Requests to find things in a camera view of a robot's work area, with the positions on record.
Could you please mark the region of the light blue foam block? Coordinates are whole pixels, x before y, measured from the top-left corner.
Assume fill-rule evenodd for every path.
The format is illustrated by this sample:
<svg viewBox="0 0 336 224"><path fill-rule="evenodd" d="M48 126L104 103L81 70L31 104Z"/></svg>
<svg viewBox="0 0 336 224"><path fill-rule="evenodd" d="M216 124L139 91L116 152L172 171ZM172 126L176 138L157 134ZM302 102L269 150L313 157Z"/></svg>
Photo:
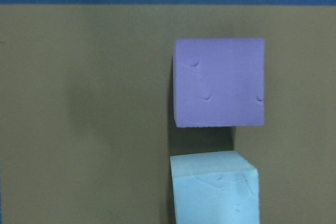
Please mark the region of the light blue foam block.
<svg viewBox="0 0 336 224"><path fill-rule="evenodd" d="M235 151L171 156L177 223L259 223L258 170Z"/></svg>

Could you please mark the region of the purple foam block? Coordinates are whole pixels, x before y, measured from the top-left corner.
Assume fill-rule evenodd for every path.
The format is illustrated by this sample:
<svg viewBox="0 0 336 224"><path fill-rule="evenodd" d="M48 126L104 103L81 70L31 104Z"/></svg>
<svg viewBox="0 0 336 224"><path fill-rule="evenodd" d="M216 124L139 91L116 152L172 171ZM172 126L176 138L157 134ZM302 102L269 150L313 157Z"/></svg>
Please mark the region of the purple foam block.
<svg viewBox="0 0 336 224"><path fill-rule="evenodd" d="M173 57L177 127L264 124L262 38L181 39Z"/></svg>

